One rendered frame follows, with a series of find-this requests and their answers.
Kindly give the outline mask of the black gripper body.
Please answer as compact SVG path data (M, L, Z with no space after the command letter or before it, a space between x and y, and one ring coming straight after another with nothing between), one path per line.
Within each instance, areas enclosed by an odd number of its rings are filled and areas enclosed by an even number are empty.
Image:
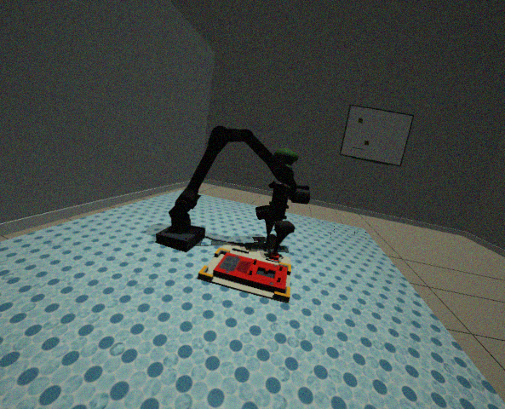
M295 226L290 221L283 221L283 219L287 219L285 215L286 209L289 209L287 203L278 203L275 201L269 201L269 204L274 208L276 208L276 216L275 216L275 230L278 233L293 233Z

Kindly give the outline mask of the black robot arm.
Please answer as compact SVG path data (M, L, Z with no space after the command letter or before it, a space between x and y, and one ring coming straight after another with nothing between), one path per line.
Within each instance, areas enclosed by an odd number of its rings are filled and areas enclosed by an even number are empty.
M276 159L273 154L256 138L251 130L226 129L223 126L216 126L212 129L206 151L195 170L192 179L187 185L187 188L181 193L175 201L175 206L169 211L171 218L171 226L169 231L183 234L191 228L190 215L187 212L193 209L201 195L198 190L209 172L216 156L225 147L229 141L244 141L270 168L277 180L286 183L290 187L285 187L284 184L277 184L275 181L268 186L273 188L272 201L278 203L287 203L288 198L292 203L307 205L310 200L309 186L296 185L293 178L294 172L287 165ZM263 205L255 208L258 220L271 219L275 220L276 208L271 205Z

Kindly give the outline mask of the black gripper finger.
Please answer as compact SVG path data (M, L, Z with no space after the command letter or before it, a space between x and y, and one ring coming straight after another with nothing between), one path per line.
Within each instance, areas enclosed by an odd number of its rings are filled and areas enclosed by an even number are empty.
M289 233L278 233L275 229L274 231L277 233L276 244L280 245L284 239L289 235Z
M266 222L266 228L267 228L267 234L270 234L273 230L273 226L275 224L275 221L271 218L264 219Z

